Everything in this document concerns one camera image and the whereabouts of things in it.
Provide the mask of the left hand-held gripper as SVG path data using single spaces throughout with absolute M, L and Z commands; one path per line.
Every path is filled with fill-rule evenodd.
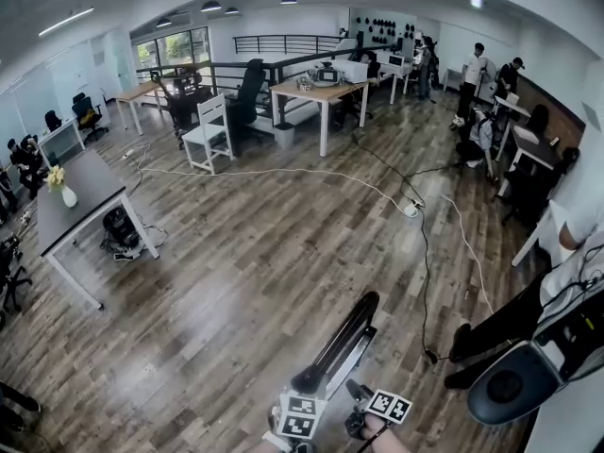
M 271 411 L 274 433 L 279 437 L 311 440 L 326 407 L 325 399 L 294 390 L 282 392 Z

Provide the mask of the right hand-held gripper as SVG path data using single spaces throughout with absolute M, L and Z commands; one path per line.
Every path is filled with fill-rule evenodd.
M 366 427 L 367 414 L 380 418 L 386 427 L 401 425 L 412 406 L 409 400 L 398 394 L 381 389 L 372 391 L 353 379 L 348 379 L 345 387 L 355 401 L 353 412 L 344 422 L 346 432 L 354 439 L 362 438 L 361 431 Z

